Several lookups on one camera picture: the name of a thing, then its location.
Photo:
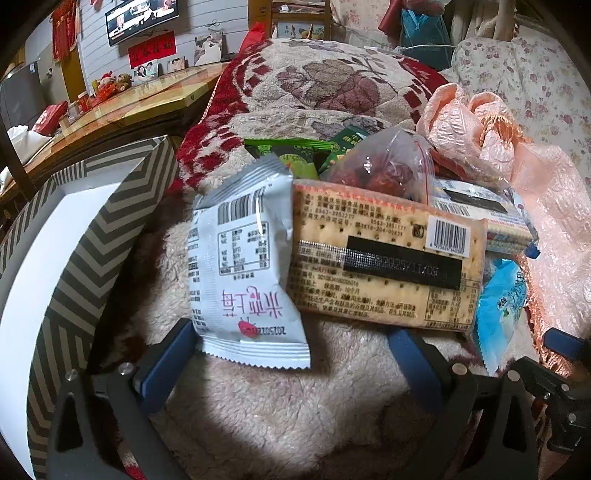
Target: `green snack package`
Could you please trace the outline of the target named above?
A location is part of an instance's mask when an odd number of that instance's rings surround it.
[[[322,173],[338,162],[349,150],[369,136],[365,130],[349,125],[343,128],[338,134],[330,139],[332,152],[322,164],[318,173]]]
[[[321,140],[252,139],[244,140],[244,147],[255,158],[274,153],[289,166],[297,179],[318,180],[318,167],[323,164],[332,151],[331,142]]]

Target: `chevron pattern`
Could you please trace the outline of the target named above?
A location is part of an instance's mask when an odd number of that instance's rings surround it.
[[[4,237],[4,240],[2,240],[2,245],[0,246],[0,278],[4,274],[8,260],[10,260],[14,248],[19,243],[22,234],[39,213],[39,210],[41,210],[41,207],[43,207],[49,198],[49,195],[55,192],[57,185],[55,179],[50,178],[47,180],[41,190],[39,190],[33,199],[25,205],[25,208],[21,210],[16,220],[14,220],[14,223],[10,227],[6,237]]]
[[[121,265],[177,175],[170,140],[142,140],[59,171],[23,209],[0,247],[3,273],[30,220],[56,188],[122,163],[129,163],[130,173],[72,252],[37,337],[27,398],[27,433],[38,479],[46,477],[47,441],[61,381],[68,370],[86,368],[96,325]]]

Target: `floral blanket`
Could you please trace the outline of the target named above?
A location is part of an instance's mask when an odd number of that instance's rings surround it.
[[[243,138],[329,140],[343,128],[335,115],[370,131],[401,122],[413,128],[444,83],[402,55],[322,40],[261,42],[226,68],[202,121],[187,133],[177,154],[181,178],[197,187],[228,161],[226,168],[252,161]]]

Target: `blue plastic bag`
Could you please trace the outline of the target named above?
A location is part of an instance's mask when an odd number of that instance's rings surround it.
[[[496,270],[478,301],[475,330],[489,375],[499,368],[527,295],[523,272],[515,262],[499,258],[493,265]]]
[[[454,48],[450,47],[443,17],[416,15],[412,10],[402,10],[402,26],[401,53],[436,70],[452,66]]]

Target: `tv screen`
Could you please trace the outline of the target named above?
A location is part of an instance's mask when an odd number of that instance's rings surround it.
[[[178,17],[177,0],[128,0],[105,14],[109,45]]]

